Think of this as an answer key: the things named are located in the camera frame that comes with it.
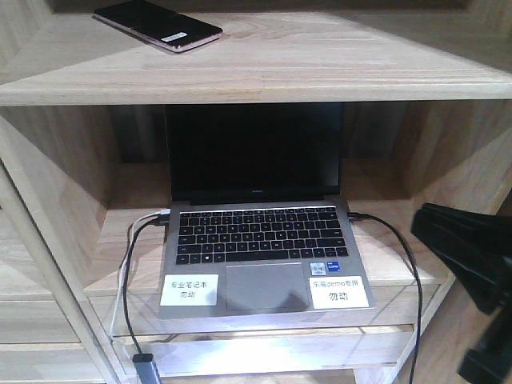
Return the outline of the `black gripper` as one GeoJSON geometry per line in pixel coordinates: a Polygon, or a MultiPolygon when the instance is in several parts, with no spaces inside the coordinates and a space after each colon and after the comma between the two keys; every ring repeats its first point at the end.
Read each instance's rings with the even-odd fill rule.
{"type": "Polygon", "coordinates": [[[469,383],[504,383],[511,370],[511,217],[425,203],[411,233],[453,272],[481,312],[506,306],[458,369],[469,383]]]}

